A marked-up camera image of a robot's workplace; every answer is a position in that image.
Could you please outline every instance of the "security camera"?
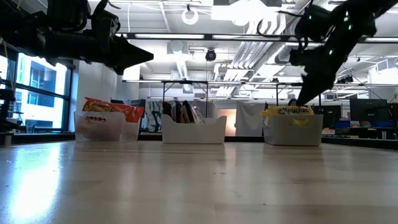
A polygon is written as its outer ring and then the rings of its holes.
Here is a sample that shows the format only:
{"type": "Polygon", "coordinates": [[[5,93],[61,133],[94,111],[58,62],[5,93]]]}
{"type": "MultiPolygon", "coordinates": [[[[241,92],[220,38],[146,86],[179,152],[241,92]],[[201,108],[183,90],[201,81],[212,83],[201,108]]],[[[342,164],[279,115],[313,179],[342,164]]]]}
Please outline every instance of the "security camera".
{"type": "Polygon", "coordinates": [[[216,60],[216,52],[214,51],[214,49],[208,49],[207,53],[206,53],[206,61],[208,62],[212,62],[214,60],[216,60]]]}

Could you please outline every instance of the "computer monitor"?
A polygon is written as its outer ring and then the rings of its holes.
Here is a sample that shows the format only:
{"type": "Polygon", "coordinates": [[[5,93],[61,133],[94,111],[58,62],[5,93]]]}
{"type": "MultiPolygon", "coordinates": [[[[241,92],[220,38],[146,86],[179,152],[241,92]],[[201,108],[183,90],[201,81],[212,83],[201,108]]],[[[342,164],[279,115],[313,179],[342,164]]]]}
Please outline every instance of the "computer monitor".
{"type": "Polygon", "coordinates": [[[352,121],[390,121],[391,114],[387,100],[350,99],[349,110],[352,121]]]}
{"type": "Polygon", "coordinates": [[[334,128],[341,118],[340,105],[314,106],[313,112],[323,115],[323,128],[334,128]]]}

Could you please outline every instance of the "ceiling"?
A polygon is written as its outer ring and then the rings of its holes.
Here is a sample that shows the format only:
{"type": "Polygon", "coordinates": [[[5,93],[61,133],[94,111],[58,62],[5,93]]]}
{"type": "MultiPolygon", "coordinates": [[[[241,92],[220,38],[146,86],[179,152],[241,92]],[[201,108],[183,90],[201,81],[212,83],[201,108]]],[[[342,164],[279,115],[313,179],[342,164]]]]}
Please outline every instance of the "ceiling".
{"type": "MultiPolygon", "coordinates": [[[[118,0],[118,3],[114,3],[120,9],[115,9],[108,6],[106,10],[112,12],[119,17],[121,23],[121,32],[145,32],[145,33],[201,33],[201,34],[245,34],[248,32],[249,26],[237,26],[231,20],[213,20],[211,19],[212,5],[215,4],[213,0],[202,1],[201,3],[191,1],[191,8],[197,11],[198,21],[194,25],[188,25],[182,21],[182,12],[186,8],[183,3],[179,5],[171,4],[168,1],[155,2],[147,1],[148,4],[140,3],[137,1],[134,4],[126,4],[123,0],[118,0]]],[[[89,0],[90,6],[93,9],[97,5],[98,1],[89,0]]],[[[295,0],[294,6],[289,6],[289,11],[299,13],[299,10],[303,8],[309,0],[295,0]]],[[[331,7],[328,5],[326,0],[314,0],[315,4],[323,7],[331,7]]],[[[22,7],[28,12],[35,12],[39,10],[45,10],[47,5],[46,0],[29,0],[23,1],[22,7]]],[[[245,10],[236,13],[237,16],[240,14],[250,15],[250,11],[246,14],[245,10]]],[[[381,16],[377,21],[378,32],[376,36],[383,37],[398,37],[398,9],[391,9],[391,13],[386,13],[381,16]]],[[[292,17],[286,17],[287,26],[292,17]]],[[[145,74],[146,77],[150,74],[161,74],[169,73],[172,70],[177,69],[177,64],[172,57],[167,55],[167,43],[165,40],[131,40],[131,44],[136,45],[140,48],[148,50],[155,54],[155,60],[147,62],[141,65],[141,73],[145,74]]],[[[217,63],[225,62],[231,63],[236,54],[240,53],[242,42],[216,42],[216,41],[187,41],[190,48],[188,51],[193,56],[190,60],[186,61],[185,66],[189,70],[208,70],[213,71],[217,63]],[[206,62],[205,52],[207,49],[215,49],[217,53],[217,61],[206,62]]],[[[278,48],[280,44],[272,44],[267,46],[267,50],[264,51],[263,55],[260,55],[256,65],[262,66],[269,58],[273,51],[272,49],[278,48]]],[[[380,60],[384,56],[398,55],[398,44],[358,44],[351,53],[351,57],[344,64],[344,67],[340,68],[340,72],[344,72],[346,68],[352,69],[356,76],[365,80],[367,79],[367,68],[374,66],[375,63],[368,63],[367,60],[380,60]]],[[[302,72],[301,68],[292,66],[283,66],[281,69],[277,69],[271,76],[277,77],[292,77],[293,80],[297,80],[302,72]]]]}

